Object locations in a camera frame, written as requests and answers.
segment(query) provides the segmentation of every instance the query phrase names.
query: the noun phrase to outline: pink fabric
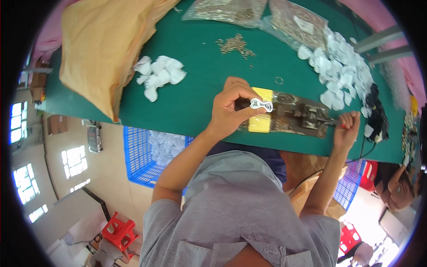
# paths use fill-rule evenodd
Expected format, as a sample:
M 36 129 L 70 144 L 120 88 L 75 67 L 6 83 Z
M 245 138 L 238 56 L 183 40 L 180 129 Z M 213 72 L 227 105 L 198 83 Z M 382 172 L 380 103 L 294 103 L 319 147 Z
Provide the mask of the pink fabric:
M 62 45 L 61 16 L 64 9 L 78 0 L 61 0 L 55 7 L 43 28 L 38 35 L 30 59 L 30 67 L 35 67 L 35 63 L 41 58 L 44 62 L 49 62 L 53 51 Z M 25 76 L 21 75 L 21 82 L 25 81 Z M 31 84 L 32 73 L 29 74 L 28 81 Z
M 396 20 L 387 10 L 380 0 L 339 0 L 348 8 L 353 10 L 361 19 L 363 19 L 375 32 L 380 32 L 391 26 L 396 25 Z M 386 43 L 384 47 L 389 50 L 407 45 L 406 38 Z M 406 83 L 412 94 L 418 101 L 418 112 L 427 102 L 423 76 L 414 56 L 398 59 L 406 80 Z

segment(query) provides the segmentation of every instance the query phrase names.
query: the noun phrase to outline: white label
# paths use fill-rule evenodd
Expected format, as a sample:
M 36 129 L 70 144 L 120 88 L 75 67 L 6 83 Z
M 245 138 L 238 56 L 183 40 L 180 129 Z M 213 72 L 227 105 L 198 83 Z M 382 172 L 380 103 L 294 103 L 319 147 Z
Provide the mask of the white label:
M 314 25 L 310 22 L 303 21 L 302 19 L 298 18 L 297 16 L 294 16 L 295 22 L 298 24 L 301 30 L 313 34 L 314 33 Z

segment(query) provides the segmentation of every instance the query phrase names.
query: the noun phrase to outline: worker's right hand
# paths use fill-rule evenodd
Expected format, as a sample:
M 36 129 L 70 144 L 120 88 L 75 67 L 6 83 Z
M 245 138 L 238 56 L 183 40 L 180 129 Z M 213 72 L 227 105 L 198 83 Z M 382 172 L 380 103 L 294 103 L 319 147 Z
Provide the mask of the worker's right hand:
M 263 100 L 242 78 L 228 77 L 221 93 L 213 100 L 212 118 L 205 132 L 215 141 L 220 141 L 234 131 L 245 120 L 258 114 L 266 113 L 265 108 L 253 109 L 247 107 L 239 111 L 234 110 L 234 102 L 243 97 L 251 100 L 258 98 Z
M 337 126 L 333 135 L 333 145 L 335 148 L 350 151 L 360 127 L 360 112 L 347 112 L 338 118 L 343 126 Z

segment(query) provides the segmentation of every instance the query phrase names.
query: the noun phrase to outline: pile of white plastic parts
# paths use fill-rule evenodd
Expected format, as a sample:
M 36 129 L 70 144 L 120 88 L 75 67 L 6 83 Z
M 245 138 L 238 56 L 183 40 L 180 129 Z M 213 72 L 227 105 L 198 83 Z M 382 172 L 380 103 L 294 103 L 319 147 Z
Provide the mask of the pile of white plastic parts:
M 149 56 L 143 56 L 134 66 L 134 70 L 141 75 L 136 79 L 137 84 L 144 84 L 144 96 L 154 102 L 157 100 L 157 88 L 165 84 L 177 84 L 182 81 L 187 73 L 182 70 L 184 65 L 168 56 L 159 56 L 151 62 Z
M 166 166 L 185 148 L 185 136 L 150 131 L 151 159 L 157 165 Z
M 327 28 L 325 36 L 327 52 L 320 47 L 312 52 L 305 45 L 301 45 L 297 51 L 300 59 L 308 59 L 308 64 L 319 74 L 320 83 L 327 88 L 320 95 L 320 102 L 338 111 L 343 110 L 345 105 L 350 106 L 352 99 L 358 96 L 363 103 L 361 113 L 366 118 L 370 117 L 372 110 L 365 107 L 366 96 L 374 83 L 369 66 L 341 34 Z

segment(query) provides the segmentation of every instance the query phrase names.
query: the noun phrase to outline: gray shirt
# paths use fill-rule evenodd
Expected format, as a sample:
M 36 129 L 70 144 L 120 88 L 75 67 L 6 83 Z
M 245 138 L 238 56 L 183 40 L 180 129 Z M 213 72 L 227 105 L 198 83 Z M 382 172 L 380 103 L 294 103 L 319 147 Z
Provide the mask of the gray shirt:
M 206 157 L 180 205 L 158 200 L 143 218 L 140 266 L 224 266 L 247 244 L 272 266 L 335 266 L 336 219 L 298 218 L 258 156 L 228 151 Z

